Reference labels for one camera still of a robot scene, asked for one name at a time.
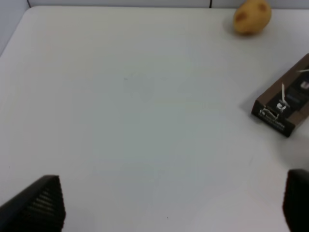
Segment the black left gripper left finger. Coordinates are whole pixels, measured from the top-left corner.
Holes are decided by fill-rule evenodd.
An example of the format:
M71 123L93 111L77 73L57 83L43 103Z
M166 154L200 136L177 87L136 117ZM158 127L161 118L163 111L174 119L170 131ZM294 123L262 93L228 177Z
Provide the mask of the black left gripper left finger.
M2 232L60 232L66 210L58 175L44 175L0 207Z

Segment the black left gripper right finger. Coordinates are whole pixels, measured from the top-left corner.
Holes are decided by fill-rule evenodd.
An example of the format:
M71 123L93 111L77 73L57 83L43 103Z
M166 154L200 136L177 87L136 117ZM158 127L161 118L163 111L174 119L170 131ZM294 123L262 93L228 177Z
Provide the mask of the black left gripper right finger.
M303 169L289 170L282 209L291 232L307 232L309 230L308 171Z

